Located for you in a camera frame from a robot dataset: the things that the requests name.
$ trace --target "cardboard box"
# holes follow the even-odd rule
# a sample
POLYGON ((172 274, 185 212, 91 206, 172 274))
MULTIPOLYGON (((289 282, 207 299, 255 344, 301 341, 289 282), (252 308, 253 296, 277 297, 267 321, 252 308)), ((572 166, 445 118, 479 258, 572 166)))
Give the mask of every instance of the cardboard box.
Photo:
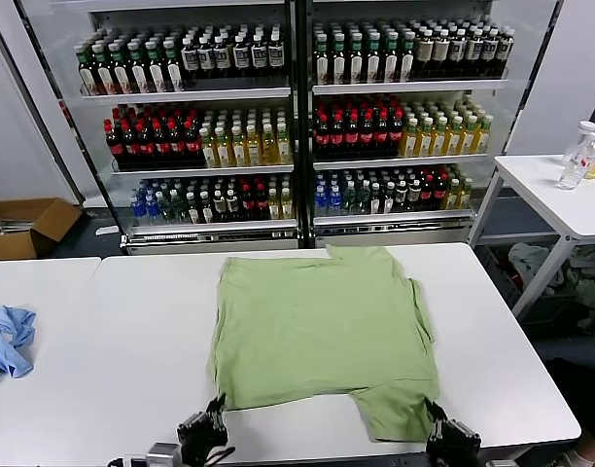
POLYGON ((34 221, 27 232, 0 235, 0 260, 32 260, 52 252, 81 215, 59 198, 0 202, 0 219, 34 221))

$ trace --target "small white table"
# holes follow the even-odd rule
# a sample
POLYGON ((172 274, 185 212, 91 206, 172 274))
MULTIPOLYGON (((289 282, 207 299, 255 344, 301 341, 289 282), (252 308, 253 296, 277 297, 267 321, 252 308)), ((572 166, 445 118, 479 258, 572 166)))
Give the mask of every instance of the small white table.
POLYGON ((39 352, 53 340, 65 316, 76 314, 72 305, 100 263, 99 258, 0 262, 0 305, 36 312, 34 342, 21 350, 35 369, 19 379, 0 377, 0 429, 4 419, 17 422, 15 394, 40 373, 39 352))
POLYGON ((595 244, 595 180, 583 180, 574 190, 556 183, 563 172, 562 156, 503 156, 495 158, 496 170, 469 235, 474 248, 485 227, 503 183, 511 187, 560 235, 542 267, 513 307, 522 319, 543 293, 554 274, 577 245, 595 244))
MULTIPOLYGON (((439 402, 449 416, 476 430, 487 448, 580 434, 468 245, 388 249, 423 285, 437 340, 439 402)), ((206 365, 217 284, 229 256, 328 257, 319 249, 104 260, 75 319, 42 356, 41 372, 15 408, 15 423, 2 433, 0 466, 95 467, 144 455, 155 442, 175 443, 177 425, 215 396, 206 365)), ((370 441, 347 395, 227 413, 225 421, 236 447, 231 463, 424 449, 370 441)))

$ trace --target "water bottle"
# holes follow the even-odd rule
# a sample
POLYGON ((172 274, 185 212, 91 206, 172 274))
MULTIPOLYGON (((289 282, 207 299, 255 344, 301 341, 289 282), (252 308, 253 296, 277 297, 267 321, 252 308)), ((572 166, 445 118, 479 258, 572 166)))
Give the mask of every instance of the water bottle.
POLYGON ((315 217, 328 215, 328 199, 324 187, 319 185, 315 191, 315 217))
POLYGON ((332 185, 330 192, 330 206, 328 207, 329 216, 340 216, 340 205, 342 203, 340 189, 336 185, 332 185))
POLYGON ((146 195, 146 212, 149 215, 149 224, 152 226, 163 224, 158 202, 155 201, 153 195, 146 195))
POLYGON ((585 139, 577 146, 572 158, 566 164, 561 174, 557 187, 562 190, 573 190, 578 186, 584 174, 595 162, 595 132, 585 136, 585 139))
POLYGON ((133 217, 135 218, 135 225, 142 226, 146 224, 146 207, 144 203, 138 199, 138 196, 131 195, 131 211, 133 211, 133 217))

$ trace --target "display refrigerator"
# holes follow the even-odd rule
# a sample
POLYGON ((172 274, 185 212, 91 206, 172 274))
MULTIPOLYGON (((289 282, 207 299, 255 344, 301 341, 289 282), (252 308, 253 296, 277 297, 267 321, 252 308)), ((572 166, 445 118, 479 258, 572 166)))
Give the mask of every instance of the display refrigerator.
POLYGON ((465 240, 558 15, 529 3, 16 0, 15 14, 122 248, 153 254, 465 240))

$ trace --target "green t-shirt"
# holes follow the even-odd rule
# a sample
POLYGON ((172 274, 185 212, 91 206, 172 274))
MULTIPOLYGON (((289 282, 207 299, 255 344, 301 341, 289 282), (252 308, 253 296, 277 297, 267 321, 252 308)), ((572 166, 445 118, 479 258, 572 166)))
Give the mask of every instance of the green t-shirt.
POLYGON ((231 410, 348 393, 373 439, 426 441, 438 396, 420 285, 382 247, 229 258, 209 368, 231 410))

